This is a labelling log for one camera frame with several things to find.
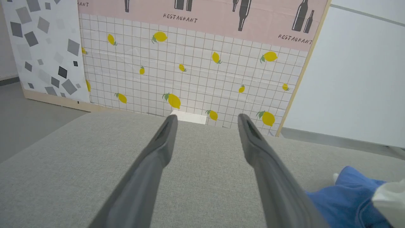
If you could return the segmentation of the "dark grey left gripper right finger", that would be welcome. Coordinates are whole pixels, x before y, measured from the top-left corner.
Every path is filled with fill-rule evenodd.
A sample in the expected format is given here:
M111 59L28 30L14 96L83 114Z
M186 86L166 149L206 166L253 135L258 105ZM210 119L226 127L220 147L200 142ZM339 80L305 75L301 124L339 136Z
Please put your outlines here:
M238 115L238 130L245 159L255 172L267 228L329 228L246 114Z

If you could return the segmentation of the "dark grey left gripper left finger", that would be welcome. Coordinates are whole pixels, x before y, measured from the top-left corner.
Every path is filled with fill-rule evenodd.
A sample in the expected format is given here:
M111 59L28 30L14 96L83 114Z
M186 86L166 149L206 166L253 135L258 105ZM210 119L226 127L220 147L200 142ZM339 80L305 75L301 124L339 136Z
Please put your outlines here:
M149 228L163 170L172 158L178 118L169 115L123 175L89 228Z

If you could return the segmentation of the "blue white red-striped garment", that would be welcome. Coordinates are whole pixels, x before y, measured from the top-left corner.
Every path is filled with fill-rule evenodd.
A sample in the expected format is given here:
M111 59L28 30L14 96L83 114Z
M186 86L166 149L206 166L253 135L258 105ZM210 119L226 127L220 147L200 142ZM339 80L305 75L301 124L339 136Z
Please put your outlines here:
M307 193L330 228L405 228L405 178L385 182L347 166L333 180Z

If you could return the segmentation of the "white rectangular block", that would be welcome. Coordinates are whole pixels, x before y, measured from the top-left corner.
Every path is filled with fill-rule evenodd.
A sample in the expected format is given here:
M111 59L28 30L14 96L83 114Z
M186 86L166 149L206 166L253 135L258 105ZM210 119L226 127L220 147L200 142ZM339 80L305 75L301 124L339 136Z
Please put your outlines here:
M190 123L198 123L198 124L206 124L207 117L204 115L194 114L183 112L179 110L173 110L170 115L176 115L178 121L190 122Z

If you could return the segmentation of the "grey squares print white panel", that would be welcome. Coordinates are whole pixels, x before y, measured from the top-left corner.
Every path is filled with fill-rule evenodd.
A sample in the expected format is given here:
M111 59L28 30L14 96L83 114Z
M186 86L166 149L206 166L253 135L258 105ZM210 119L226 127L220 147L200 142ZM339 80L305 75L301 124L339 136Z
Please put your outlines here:
M90 102L77 0L0 0L25 90Z

